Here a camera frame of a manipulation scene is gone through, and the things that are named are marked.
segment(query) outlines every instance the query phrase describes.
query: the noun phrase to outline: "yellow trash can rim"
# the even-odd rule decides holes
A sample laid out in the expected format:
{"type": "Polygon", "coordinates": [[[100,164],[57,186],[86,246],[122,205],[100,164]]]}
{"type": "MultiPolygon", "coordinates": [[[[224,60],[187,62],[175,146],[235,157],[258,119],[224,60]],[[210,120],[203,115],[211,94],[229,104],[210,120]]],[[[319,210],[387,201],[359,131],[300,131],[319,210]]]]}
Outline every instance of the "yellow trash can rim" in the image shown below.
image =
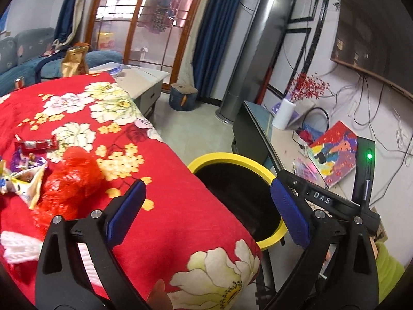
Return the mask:
{"type": "MultiPolygon", "coordinates": [[[[268,183],[268,185],[271,185],[272,181],[276,177],[267,168],[253,161],[252,159],[237,154],[231,154],[228,152],[214,152],[211,154],[202,155],[193,160],[191,164],[188,165],[188,169],[193,174],[195,174],[203,167],[216,163],[230,163],[247,168],[252,172],[255,172],[261,178],[263,178],[263,180],[265,180],[268,183]]],[[[280,219],[280,223],[275,232],[267,239],[257,241],[257,244],[261,250],[265,250],[277,243],[278,241],[280,241],[286,233],[287,227],[284,224],[284,221],[280,219]]]]}

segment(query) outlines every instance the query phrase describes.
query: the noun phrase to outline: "lime green sleeve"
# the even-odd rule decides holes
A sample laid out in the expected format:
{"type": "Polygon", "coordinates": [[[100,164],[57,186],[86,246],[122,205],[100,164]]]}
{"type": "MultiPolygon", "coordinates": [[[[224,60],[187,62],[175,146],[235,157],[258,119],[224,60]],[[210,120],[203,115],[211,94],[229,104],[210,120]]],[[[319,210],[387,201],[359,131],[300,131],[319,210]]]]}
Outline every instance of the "lime green sleeve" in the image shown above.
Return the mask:
{"type": "Polygon", "coordinates": [[[379,275],[379,303],[381,303],[404,274],[404,267],[393,256],[390,256],[383,243],[377,242],[376,246],[378,249],[376,266],[379,275]]]}

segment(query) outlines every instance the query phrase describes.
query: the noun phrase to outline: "red berry branch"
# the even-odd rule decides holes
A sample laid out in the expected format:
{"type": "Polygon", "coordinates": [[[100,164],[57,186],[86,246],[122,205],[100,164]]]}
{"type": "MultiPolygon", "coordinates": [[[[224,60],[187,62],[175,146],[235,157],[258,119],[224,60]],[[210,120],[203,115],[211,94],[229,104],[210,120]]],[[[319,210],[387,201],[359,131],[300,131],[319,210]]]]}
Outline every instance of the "red berry branch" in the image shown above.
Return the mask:
{"type": "Polygon", "coordinates": [[[326,90],[330,88],[330,84],[315,77],[314,75],[308,76],[305,73],[293,79],[291,102],[297,102],[302,99],[319,99],[326,90]]]}

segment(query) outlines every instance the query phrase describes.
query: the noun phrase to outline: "red floral tablecloth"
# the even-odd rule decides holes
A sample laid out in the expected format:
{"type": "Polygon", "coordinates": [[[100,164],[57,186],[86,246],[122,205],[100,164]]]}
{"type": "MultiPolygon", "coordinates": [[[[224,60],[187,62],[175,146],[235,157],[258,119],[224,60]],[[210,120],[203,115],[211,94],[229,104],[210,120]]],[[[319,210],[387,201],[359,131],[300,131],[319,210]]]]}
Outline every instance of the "red floral tablecloth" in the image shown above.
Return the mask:
{"type": "MultiPolygon", "coordinates": [[[[59,167],[69,146],[96,157],[101,189],[79,207],[79,217],[105,208],[135,179],[147,199],[123,244],[113,252],[145,298],[162,278],[175,309],[228,309],[259,269],[260,251],[239,221],[162,142],[129,95],[106,73],[44,82],[0,98],[0,154],[9,161],[17,134],[24,140],[56,135],[59,150],[45,154],[59,167]]],[[[18,196],[0,196],[0,231],[41,238],[18,196]]],[[[36,262],[10,267],[34,301],[36,262]]],[[[102,288],[96,292],[105,295],[102,288]]]]}

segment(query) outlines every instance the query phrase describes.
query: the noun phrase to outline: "flat screen tv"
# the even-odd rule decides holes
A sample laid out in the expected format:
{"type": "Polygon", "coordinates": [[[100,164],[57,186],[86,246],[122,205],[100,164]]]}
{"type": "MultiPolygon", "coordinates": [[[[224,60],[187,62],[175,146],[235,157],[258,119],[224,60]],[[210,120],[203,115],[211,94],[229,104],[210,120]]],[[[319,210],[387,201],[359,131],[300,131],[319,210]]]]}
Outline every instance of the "flat screen tv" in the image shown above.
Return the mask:
{"type": "Polygon", "coordinates": [[[413,99],[413,19],[402,0],[341,0],[331,60],[413,99]]]}

